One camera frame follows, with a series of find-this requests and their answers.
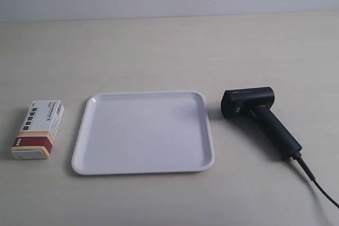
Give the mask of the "black handheld barcode scanner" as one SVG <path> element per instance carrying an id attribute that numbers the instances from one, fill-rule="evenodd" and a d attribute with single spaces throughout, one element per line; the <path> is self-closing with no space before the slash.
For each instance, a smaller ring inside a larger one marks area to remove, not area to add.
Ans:
<path id="1" fill-rule="evenodd" d="M 273 114 L 275 95 L 271 87 L 226 90 L 220 109 L 225 119 L 250 118 L 268 137 L 283 160 L 301 158 L 302 146 Z"/>

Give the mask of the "white red medicine box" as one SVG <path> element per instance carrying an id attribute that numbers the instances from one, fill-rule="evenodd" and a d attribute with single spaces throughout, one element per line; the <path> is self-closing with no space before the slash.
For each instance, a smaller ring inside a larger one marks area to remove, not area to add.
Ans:
<path id="1" fill-rule="evenodd" d="M 14 159 L 49 158 L 64 110 L 61 100 L 32 101 L 11 147 Z"/>

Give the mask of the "white plastic tray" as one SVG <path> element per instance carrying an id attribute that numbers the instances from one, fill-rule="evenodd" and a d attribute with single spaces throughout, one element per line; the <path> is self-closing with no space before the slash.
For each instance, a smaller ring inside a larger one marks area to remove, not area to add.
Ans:
<path id="1" fill-rule="evenodd" d="M 72 169 L 83 176 L 195 173 L 214 160 L 200 92 L 99 93 L 86 103 Z"/>

